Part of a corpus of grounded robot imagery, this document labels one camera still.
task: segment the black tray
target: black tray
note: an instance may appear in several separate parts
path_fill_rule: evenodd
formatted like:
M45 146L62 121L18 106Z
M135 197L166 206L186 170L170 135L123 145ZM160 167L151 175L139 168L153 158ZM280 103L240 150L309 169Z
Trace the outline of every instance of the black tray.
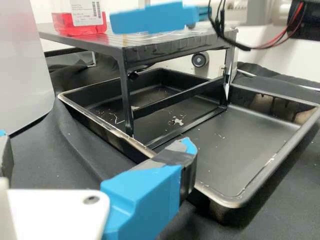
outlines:
M132 105L144 106L206 81L165 69L144 71L130 82ZM195 188L220 211L243 207L320 116L316 109L298 124L294 121L299 110L318 105L235 84L226 108L223 91L217 85L135 120L134 138L124 133L118 78L61 93L59 98L77 119L136 163L175 139L190 137L199 150ZM269 100L268 107L257 105Z

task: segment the platform leg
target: platform leg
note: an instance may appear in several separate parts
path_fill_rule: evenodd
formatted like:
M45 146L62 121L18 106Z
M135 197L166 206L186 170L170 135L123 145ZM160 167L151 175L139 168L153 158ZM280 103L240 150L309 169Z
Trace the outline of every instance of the platform leg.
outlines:
M120 71L121 93L122 93L122 105L125 122L125 133L130 137L134 136L134 120L130 102L130 89L128 86L128 74L125 63L123 60L118 60L118 66Z

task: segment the white panel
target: white panel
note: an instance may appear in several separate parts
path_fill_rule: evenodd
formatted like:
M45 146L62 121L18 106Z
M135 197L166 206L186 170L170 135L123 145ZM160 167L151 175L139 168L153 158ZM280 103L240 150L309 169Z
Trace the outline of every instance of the white panel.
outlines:
M156 68L165 68L175 71L179 71L186 74L192 74L201 76L204 78L214 79L218 76L221 76L223 72L220 71L220 68L225 65L225 50L215 50L207 51L209 53L209 63L203 67L195 67L191 58L192 55L178 57L168 61L158 62L151 67L151 69Z
M18 240L102 237L110 200L101 191L10 189L7 194ZM94 200L88 204L88 198Z
M0 14L0 128L11 134L48 113L54 93L29 0Z

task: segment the screw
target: screw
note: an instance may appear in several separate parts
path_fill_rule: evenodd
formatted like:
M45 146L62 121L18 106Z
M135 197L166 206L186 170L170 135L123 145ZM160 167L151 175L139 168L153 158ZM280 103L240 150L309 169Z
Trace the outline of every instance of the screw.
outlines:
M88 196L86 199L83 200L83 203L87 205L91 205L91 204L97 203L99 200L100 198L97 196Z

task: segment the black cable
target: black cable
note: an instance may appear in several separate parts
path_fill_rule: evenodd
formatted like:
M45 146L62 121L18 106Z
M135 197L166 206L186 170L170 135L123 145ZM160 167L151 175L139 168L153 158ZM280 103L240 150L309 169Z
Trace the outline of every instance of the black cable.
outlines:
M286 32L284 32L281 37L279 39L277 39L276 42L272 43L272 45L270 46L267 46L267 47L250 47L250 46L247 46L247 45L244 45L244 44L241 44L239 42L236 42L232 39L229 39L227 37L225 37L224 35L224 30L225 30L225 4L226 4L226 0L221 0L220 3L219 3L219 7L217 9L217 15L216 15L216 18L215 18L215 21L212 20L211 16L210 16L210 6L211 6L211 0L209 0L208 2L208 18L209 18L209 21L213 27L213 29L215 30L216 34L218 37L220 37L221 39L223 39L225 42L229 43L230 45L232 46L235 46L243 51L251 51L252 49L255 49L255 50L262 50L262 49L269 49L269 48L273 48L274 46L276 46L276 44L284 37L284 35L286 34ZM302 19L303 17L305 16L305 12L306 12L306 5L303 6L304 7L304 11L303 11L303 14L302 14L302 17L300 19L300 23L302 22ZM280 44L286 42L290 37L288 37L286 40L282 41Z

